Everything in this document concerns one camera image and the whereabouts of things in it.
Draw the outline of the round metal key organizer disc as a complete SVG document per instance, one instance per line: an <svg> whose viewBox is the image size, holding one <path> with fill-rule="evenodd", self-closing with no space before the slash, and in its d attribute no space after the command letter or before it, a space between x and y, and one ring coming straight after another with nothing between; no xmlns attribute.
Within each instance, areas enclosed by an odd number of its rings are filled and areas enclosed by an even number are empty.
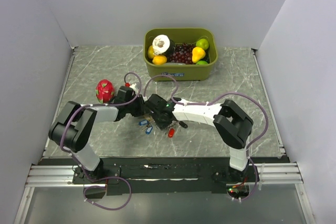
<svg viewBox="0 0 336 224"><path fill-rule="evenodd" d="M160 130L166 130L173 127L178 121L167 113L163 114L148 114L151 119L148 120Z"/></svg>

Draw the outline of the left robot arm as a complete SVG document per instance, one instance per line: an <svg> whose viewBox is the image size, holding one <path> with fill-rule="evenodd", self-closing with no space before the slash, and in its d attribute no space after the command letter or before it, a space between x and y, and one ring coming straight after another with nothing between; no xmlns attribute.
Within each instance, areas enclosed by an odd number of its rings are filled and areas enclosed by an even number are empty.
<svg viewBox="0 0 336 224"><path fill-rule="evenodd" d="M90 182L98 183L107 172L104 170L103 160L89 144L93 125L117 122L127 114L133 117L145 114L142 95L127 86L121 86L110 103L81 105L69 101L50 127L48 138L62 151L70 154Z"/></svg>

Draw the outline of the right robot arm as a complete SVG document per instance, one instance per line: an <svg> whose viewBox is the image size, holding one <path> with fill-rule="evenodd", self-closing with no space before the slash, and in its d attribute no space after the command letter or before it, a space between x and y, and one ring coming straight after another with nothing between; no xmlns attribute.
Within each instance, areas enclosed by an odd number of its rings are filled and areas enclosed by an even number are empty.
<svg viewBox="0 0 336 224"><path fill-rule="evenodd" d="M204 105L181 98L163 99L157 94L145 98L144 105L159 129L164 130L174 122L197 122L217 129L229 147L229 175L235 181L248 174L247 143L253 120L233 100Z"/></svg>

